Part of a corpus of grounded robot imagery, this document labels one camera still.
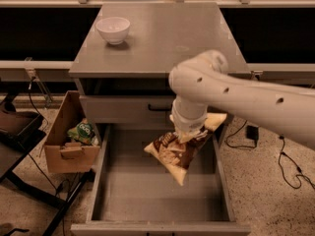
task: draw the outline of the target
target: terrazzo floor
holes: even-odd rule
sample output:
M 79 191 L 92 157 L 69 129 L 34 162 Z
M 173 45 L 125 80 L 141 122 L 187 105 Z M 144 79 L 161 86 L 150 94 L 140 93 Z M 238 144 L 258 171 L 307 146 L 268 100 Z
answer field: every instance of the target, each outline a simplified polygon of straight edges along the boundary
M 40 111 L 49 120 L 46 129 L 48 132 L 57 109 Z M 242 119 L 234 118 L 226 135 L 234 133 L 243 122 Z M 47 171 L 45 154 L 41 151 L 43 142 L 44 140 L 31 152 L 39 167 L 55 185 L 66 178 L 72 179 L 74 174 L 51 174 Z M 252 145 L 252 141 L 245 139 L 245 130 L 232 137 L 229 142 L 233 145 Z M 315 182 L 315 152 L 290 140 L 285 142 L 284 151 Z M 298 190 L 292 189 L 284 181 L 278 165 L 282 145 L 278 135 L 260 128 L 260 140 L 255 149 L 235 149 L 226 144 L 221 147 L 220 156 L 236 222 L 250 225 L 250 236 L 314 235 L 314 189 L 304 180 Z M 298 185 L 294 178 L 297 173 L 295 166 L 285 158 L 282 159 L 282 164 L 287 180 L 292 185 Z M 14 172 L 27 183 L 54 194 L 53 188 L 28 156 Z M 92 187 L 93 182 L 85 185 L 65 215 L 64 221 L 58 225 L 54 236 L 72 235 L 71 224 L 86 221 Z M 56 212 L 56 209 L 19 193 L 7 180 L 0 185 L 0 197 L 1 236 L 15 227 L 28 229 L 30 232 L 16 232 L 14 235 L 41 235 Z

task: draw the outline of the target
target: cardboard flap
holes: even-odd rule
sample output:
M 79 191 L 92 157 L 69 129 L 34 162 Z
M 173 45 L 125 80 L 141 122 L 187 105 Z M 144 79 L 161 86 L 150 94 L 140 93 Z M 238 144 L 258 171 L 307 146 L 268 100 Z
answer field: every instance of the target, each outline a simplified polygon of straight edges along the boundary
M 73 159 L 84 154 L 81 147 L 64 147 L 59 152 L 64 159 Z
M 78 91 L 67 91 L 47 136 L 47 145 L 62 146 L 67 140 L 67 131 L 76 127 L 85 117 L 79 96 Z
M 66 143 L 65 147 L 80 147 L 81 143 L 80 142 L 75 142 L 75 143 Z

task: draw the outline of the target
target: open drawer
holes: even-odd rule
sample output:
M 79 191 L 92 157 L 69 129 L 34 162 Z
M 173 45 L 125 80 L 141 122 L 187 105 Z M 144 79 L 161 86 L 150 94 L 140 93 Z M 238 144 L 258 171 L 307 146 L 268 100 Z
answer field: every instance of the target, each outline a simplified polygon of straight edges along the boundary
M 162 130 L 107 125 L 92 203 L 75 235 L 248 235 L 235 223 L 216 137 L 192 161 L 180 187 L 144 147 Z

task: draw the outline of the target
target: snack bag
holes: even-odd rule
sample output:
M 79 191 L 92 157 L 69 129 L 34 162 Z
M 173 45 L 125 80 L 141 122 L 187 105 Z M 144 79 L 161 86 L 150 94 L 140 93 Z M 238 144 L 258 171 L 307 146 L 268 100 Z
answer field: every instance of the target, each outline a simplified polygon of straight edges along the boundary
M 86 118 L 84 118 L 76 127 L 68 130 L 67 135 L 70 138 L 89 146 L 92 143 L 94 131 L 92 125 Z
M 176 131 L 168 132 L 146 146 L 145 152 L 151 153 L 172 174 L 177 183 L 183 186 L 189 165 L 195 155 L 225 119 L 226 114 L 208 113 L 204 127 L 194 138 L 189 141 L 181 140 L 184 141 L 181 143 Z

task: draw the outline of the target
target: gray countertop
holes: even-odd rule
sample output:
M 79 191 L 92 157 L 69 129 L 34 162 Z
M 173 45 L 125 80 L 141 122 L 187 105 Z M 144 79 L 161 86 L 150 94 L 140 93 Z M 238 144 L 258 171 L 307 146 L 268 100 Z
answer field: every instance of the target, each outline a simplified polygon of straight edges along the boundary
M 107 44 L 95 28 L 113 16 L 131 22 L 120 45 Z M 165 77 L 177 63 L 209 49 L 226 56 L 230 72 L 249 72 L 217 3 L 109 2 L 102 5 L 70 76 Z

